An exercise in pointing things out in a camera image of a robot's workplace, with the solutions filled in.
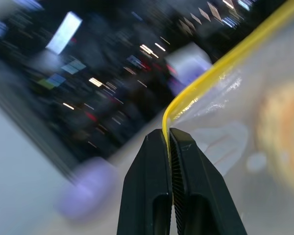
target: blurred purple object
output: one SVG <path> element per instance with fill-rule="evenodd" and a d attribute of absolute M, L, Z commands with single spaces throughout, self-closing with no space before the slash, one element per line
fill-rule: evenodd
<path fill-rule="evenodd" d="M 117 183 L 117 171 L 96 157 L 74 172 L 73 184 L 59 200 L 58 209 L 67 219 L 82 220 L 96 215 L 107 203 Z"/>

